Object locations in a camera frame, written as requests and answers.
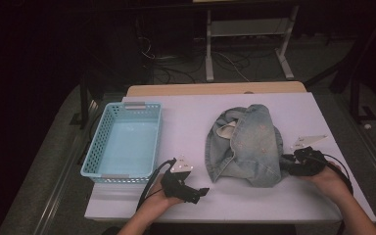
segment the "table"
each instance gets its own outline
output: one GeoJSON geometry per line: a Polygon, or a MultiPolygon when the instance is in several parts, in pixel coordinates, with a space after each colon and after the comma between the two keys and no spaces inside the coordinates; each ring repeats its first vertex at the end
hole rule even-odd
{"type": "MultiPolygon", "coordinates": [[[[211,183],[204,165],[204,149],[213,122],[227,108],[253,103],[265,104],[270,109],[273,123],[282,133],[285,153],[291,153],[288,146],[300,135],[326,134],[327,139],[312,147],[343,162],[352,179],[354,196],[376,221],[313,96],[299,82],[133,86],[123,101],[162,102],[164,125],[159,164],[184,156],[194,166],[187,185],[211,188],[197,205],[173,207],[158,222],[309,223],[342,219],[336,206],[312,184],[293,176],[269,189],[253,188],[245,180],[227,177],[211,183]]],[[[85,217],[130,218],[143,187],[95,184],[85,217]]]]}

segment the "gray floor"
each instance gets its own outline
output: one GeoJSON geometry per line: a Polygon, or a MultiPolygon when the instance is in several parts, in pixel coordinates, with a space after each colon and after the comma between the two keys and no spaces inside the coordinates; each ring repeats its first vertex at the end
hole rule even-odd
{"type": "MultiPolygon", "coordinates": [[[[215,41],[212,48],[217,60],[213,65],[214,82],[285,80],[274,56],[274,48],[280,45],[279,38],[230,40],[224,43],[215,41]],[[228,57],[246,79],[218,53],[228,57]]],[[[323,36],[292,39],[286,57],[296,80],[306,81],[337,63],[352,46],[351,41],[333,41],[329,45],[325,42],[323,36]]],[[[204,50],[200,49],[198,55],[204,55],[204,50]]],[[[171,72],[169,76],[164,70],[156,69],[150,83],[160,84],[168,79],[175,83],[190,83],[193,82],[192,78],[197,83],[205,82],[202,56],[192,60],[176,58],[157,61],[157,65],[186,71],[189,75],[171,72]]],[[[333,77],[334,74],[331,74],[308,91],[314,94],[361,190],[376,214],[376,120],[364,123],[370,124],[370,129],[354,123],[348,115],[348,91],[337,95],[328,90],[333,77]]],[[[120,100],[120,94],[109,100],[120,100]]],[[[103,106],[109,100],[97,104],[103,106]]],[[[360,100],[361,105],[368,106],[376,115],[376,97],[367,87],[362,87],[360,100]]],[[[96,110],[97,104],[93,103],[92,110],[96,110]]],[[[71,92],[60,108],[0,234],[101,234],[109,226],[120,225],[117,222],[96,222],[83,217],[93,182],[80,175],[78,162],[89,141],[91,126],[88,124],[81,130],[77,125],[70,125],[76,113],[79,113],[78,88],[71,92]]],[[[96,111],[90,115],[94,118],[96,111]]],[[[335,234],[337,228],[338,224],[297,225],[300,235],[335,234]]]]}

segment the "basket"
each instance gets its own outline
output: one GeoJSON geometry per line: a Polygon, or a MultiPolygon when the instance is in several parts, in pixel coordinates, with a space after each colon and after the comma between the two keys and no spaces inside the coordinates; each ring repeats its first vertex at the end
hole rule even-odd
{"type": "Polygon", "coordinates": [[[156,168],[161,110],[160,103],[108,104],[81,175],[96,183],[147,183],[156,168]]]}

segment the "blue denim fabric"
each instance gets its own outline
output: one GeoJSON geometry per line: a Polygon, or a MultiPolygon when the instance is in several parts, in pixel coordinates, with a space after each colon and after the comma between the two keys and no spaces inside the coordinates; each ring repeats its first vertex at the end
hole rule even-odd
{"type": "Polygon", "coordinates": [[[254,187],[268,188],[282,179],[282,154],[282,136],[268,108],[237,107],[223,112],[212,126],[206,143],[206,167],[212,182],[220,176],[231,176],[247,179],[254,187]],[[234,128],[229,126],[231,138],[219,136],[221,127],[232,121],[236,124],[234,128]]]}

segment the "human arm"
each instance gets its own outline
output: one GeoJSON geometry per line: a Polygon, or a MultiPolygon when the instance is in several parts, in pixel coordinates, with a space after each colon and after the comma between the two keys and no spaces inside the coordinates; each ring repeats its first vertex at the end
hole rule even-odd
{"type": "Polygon", "coordinates": [[[182,203],[177,198],[167,198],[162,190],[161,179],[159,175],[155,184],[150,189],[146,201],[129,221],[122,227],[117,235],[141,235],[158,217],[173,205],[182,203]]]}
{"type": "Polygon", "coordinates": [[[344,181],[331,168],[325,167],[320,173],[314,176],[302,176],[301,179],[314,183],[326,197],[338,206],[350,234],[376,234],[374,223],[353,197],[344,181]]]}

